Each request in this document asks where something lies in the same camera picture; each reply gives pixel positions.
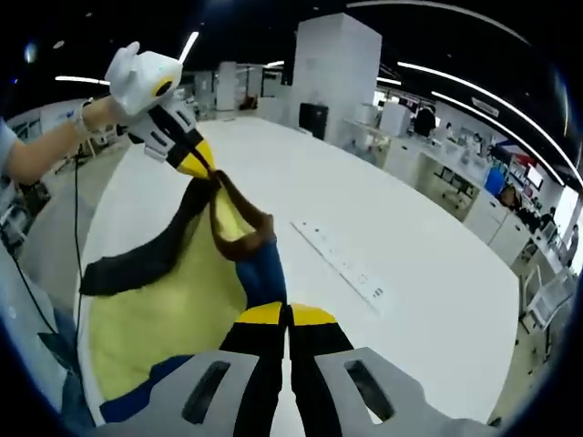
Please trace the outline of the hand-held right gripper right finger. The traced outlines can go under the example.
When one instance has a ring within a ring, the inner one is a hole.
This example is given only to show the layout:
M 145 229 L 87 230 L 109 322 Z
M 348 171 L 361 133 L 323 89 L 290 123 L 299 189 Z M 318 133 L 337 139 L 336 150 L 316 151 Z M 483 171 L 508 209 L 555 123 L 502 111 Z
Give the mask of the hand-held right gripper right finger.
M 354 348 L 332 314 L 292 304 L 288 330 L 291 388 L 306 435 L 494 435 L 432 407 L 416 379 L 376 351 Z

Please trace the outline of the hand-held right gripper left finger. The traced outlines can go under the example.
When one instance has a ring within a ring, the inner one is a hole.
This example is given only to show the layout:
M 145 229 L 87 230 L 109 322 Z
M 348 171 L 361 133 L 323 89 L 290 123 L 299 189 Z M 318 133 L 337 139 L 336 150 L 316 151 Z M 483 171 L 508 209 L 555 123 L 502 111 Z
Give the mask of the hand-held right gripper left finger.
M 267 436 L 281 390 L 282 305 L 244 311 L 220 348 L 194 355 L 155 384 L 148 404 L 95 436 Z

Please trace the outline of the person's left hand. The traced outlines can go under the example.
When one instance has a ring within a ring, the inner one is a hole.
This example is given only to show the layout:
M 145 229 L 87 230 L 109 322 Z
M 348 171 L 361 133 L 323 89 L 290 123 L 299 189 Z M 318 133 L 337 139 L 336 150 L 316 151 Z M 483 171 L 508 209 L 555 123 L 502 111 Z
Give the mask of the person's left hand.
M 101 97 L 83 105 L 81 117 L 90 133 L 97 133 L 106 126 L 125 126 L 129 120 L 129 116 L 112 96 Z

